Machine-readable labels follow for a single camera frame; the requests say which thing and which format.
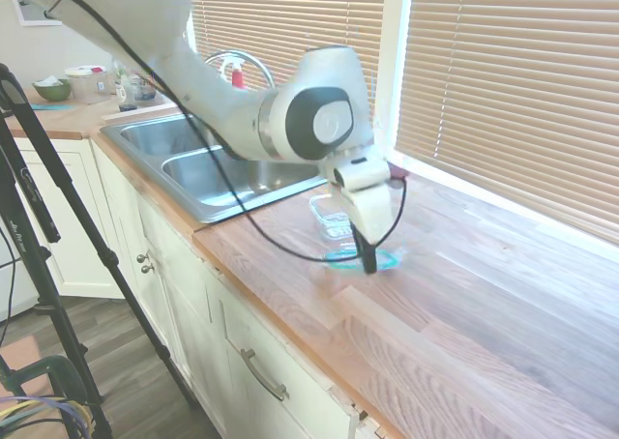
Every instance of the faucet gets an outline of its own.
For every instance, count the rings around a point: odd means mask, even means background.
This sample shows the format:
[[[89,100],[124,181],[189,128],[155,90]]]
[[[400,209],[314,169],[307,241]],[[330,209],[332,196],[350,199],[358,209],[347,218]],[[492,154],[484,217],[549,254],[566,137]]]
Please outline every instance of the faucet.
[[[247,62],[250,62],[251,64],[256,65],[256,67],[259,68],[262,74],[264,75],[264,78],[267,80],[267,83],[269,83],[269,87],[270,88],[276,87],[275,80],[273,79],[273,75],[271,74],[271,72],[269,72],[269,69],[267,69],[266,66],[262,62],[260,62],[258,59],[256,59],[250,54],[247,54],[246,52],[243,52],[242,50],[234,50],[234,49],[221,50],[211,55],[210,57],[208,57],[204,61],[204,63],[210,64],[212,62],[215,62],[217,59],[220,59],[222,57],[229,57],[229,56],[240,57],[246,60]]]

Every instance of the stainless steel sink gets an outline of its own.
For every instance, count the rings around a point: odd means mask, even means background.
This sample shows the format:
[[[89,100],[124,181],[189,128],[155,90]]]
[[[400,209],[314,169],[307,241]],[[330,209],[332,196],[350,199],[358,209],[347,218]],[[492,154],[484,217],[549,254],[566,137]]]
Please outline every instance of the stainless steel sink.
[[[211,154],[183,116],[102,132],[197,220],[211,223],[241,213]],[[208,143],[248,210],[324,183],[313,165],[236,161],[214,139]]]

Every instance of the spray bottle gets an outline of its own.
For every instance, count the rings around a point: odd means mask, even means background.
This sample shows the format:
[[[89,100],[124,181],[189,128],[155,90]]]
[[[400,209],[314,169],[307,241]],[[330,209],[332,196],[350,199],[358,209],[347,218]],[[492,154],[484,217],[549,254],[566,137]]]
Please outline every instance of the spray bottle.
[[[220,76],[227,81],[225,76],[225,68],[228,65],[232,66],[232,86],[235,88],[246,89],[245,82],[243,80],[242,66],[245,63],[245,59],[241,57],[225,57],[220,65]]]

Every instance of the white cabinet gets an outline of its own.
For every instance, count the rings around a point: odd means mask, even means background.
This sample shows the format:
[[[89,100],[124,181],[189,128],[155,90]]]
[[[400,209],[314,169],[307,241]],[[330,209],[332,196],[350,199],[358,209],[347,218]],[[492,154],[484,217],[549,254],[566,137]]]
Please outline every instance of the white cabinet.
[[[172,309],[193,391],[221,435],[226,435],[225,412],[235,411],[236,406],[222,324],[210,301],[219,285],[218,278],[146,200],[139,199],[138,205]]]
[[[235,426],[229,439],[311,439],[311,436],[253,377],[241,356],[230,349],[230,369],[234,374]]]
[[[52,142],[95,225],[108,245],[112,249],[117,248],[113,223],[90,142],[88,140]],[[30,141],[17,138],[16,143],[61,236],[61,240],[56,244],[49,244],[45,240],[36,218],[22,196],[40,243],[51,250],[52,257],[47,263],[58,292],[64,296],[122,298],[114,279],[102,264],[64,194],[54,185]]]
[[[301,366],[290,354],[294,349],[286,347],[289,342],[275,337],[278,330],[260,321],[230,286],[221,286],[220,299],[237,396],[235,415],[248,418],[246,430],[239,433],[254,439],[352,439],[358,414],[340,405],[313,377],[324,375],[309,364]],[[283,399],[277,399],[272,392],[281,393],[282,387]]]
[[[224,439],[357,439],[359,414],[95,148],[121,264],[173,360]],[[148,252],[142,275],[135,262]],[[282,398],[276,398],[279,386]]]
[[[154,254],[149,250],[144,237],[137,207],[140,196],[98,146],[93,145],[93,150],[110,206],[116,242],[119,245],[115,251],[119,258],[120,270],[155,332],[167,345],[172,358],[176,359],[179,356],[179,351],[175,350],[177,337],[159,267],[154,263]],[[140,255],[148,258],[140,262],[138,261]],[[152,269],[142,273],[142,267],[151,265]]]

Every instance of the drawer handle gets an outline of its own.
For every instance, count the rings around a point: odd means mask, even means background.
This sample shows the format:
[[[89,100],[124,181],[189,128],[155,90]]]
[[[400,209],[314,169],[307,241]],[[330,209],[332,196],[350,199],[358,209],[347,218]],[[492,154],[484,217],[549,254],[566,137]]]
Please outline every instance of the drawer handle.
[[[272,395],[274,398],[276,398],[280,402],[283,402],[283,400],[285,399],[284,396],[286,394],[286,387],[283,384],[280,384],[277,387],[272,386],[265,379],[265,377],[262,376],[262,374],[257,370],[257,368],[253,365],[253,362],[251,361],[251,357],[254,357],[254,356],[255,356],[255,352],[253,351],[253,349],[250,349],[250,350],[241,349],[241,357],[243,357],[243,362],[245,362],[245,365],[248,366],[253,377],[258,381],[258,383],[262,385],[264,389],[266,389],[269,392],[270,395]]]

